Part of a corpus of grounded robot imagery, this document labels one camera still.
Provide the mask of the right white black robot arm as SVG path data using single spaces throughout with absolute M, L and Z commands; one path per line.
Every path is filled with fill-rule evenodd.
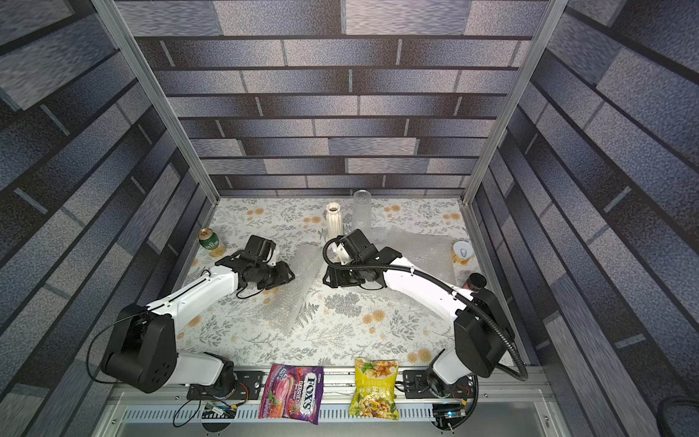
M 437 396 L 467 376 L 488 378 L 499 369 L 518 381 L 528 371 L 515 334 L 498 299 L 480 274 L 458 288 L 414 265 L 396 249 L 377 249 L 362 231 L 329 240 L 322 249 L 327 264 L 323 283 L 333 289 L 375 282 L 422 304 L 453 325 L 453 346 L 428 365 L 427 384 Z

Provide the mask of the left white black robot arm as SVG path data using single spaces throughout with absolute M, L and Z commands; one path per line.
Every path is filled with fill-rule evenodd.
M 114 324 L 100 371 L 143 393 L 189 386 L 191 399 L 226 399 L 238 387 L 234 363 L 213 353 L 178 350 L 177 334 L 219 300 L 254 284 L 258 291 L 288 284 L 295 274 L 277 261 L 272 240 L 252 235 L 244 249 L 215 262 L 191 284 L 145 306 L 125 307 Z

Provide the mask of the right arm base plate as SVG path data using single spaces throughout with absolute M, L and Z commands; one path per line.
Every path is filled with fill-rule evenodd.
M 398 380 L 408 399 L 473 400 L 478 397 L 478 378 L 467 375 L 453 384 L 442 382 L 430 371 L 406 370 Z

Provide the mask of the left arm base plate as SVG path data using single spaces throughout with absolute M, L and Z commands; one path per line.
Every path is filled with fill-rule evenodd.
M 228 371 L 211 386 L 191 384 L 189 401 L 256 401 L 263 388 L 264 371 Z

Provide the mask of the white ribbed ceramic vase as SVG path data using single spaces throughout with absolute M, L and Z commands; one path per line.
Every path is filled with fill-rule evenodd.
M 344 233 L 343 218 L 340 204 L 331 202 L 326 206 L 326 225 L 328 230 L 328 240 L 337 238 Z

